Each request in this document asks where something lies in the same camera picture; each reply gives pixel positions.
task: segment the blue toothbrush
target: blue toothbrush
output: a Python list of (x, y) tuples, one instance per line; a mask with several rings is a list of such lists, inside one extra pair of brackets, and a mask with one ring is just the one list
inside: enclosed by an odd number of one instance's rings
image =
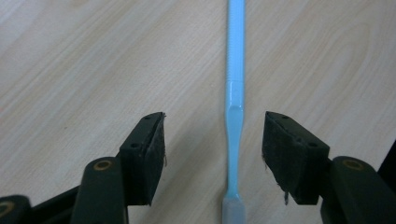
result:
[(245, 206), (238, 193), (239, 141), (244, 120), (245, 1), (228, 5), (227, 81), (225, 124), (228, 140), (228, 188), (222, 202), (222, 223), (246, 222)]

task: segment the wooden surface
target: wooden surface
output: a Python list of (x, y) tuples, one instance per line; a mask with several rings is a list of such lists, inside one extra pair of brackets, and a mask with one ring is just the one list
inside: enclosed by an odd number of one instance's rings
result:
[[(227, 1), (0, 1), (0, 196), (36, 205), (164, 111), (168, 165), (132, 223), (220, 223)], [(247, 223), (321, 223), (261, 158), (266, 110), (377, 169), (396, 138), (396, 1), (246, 2)]]

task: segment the wooden table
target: wooden table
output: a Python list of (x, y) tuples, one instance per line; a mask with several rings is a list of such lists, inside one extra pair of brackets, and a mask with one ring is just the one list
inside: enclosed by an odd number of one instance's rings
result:
[[(0, 196), (36, 205), (164, 111), (168, 164), (131, 223), (220, 223), (227, 1), (22, 1), (0, 8)], [(247, 223), (321, 223), (262, 162), (264, 112), (377, 169), (396, 138), (396, 1), (246, 2), (240, 190)]]

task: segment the light blue plastic handle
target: light blue plastic handle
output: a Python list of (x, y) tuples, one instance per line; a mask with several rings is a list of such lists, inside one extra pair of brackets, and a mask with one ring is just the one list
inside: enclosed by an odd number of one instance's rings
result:
[(244, 119), (245, 1), (230, 0), (228, 10), (225, 118), (229, 148), (227, 195), (232, 196), (238, 193), (238, 151)]

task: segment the toothbrush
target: toothbrush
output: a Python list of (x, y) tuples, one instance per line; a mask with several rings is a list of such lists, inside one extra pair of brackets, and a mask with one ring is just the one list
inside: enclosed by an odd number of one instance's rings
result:
[(222, 201), (222, 223), (246, 222), (238, 193), (239, 141), (244, 120), (245, 1), (229, 0), (225, 125), (228, 143), (228, 188)]

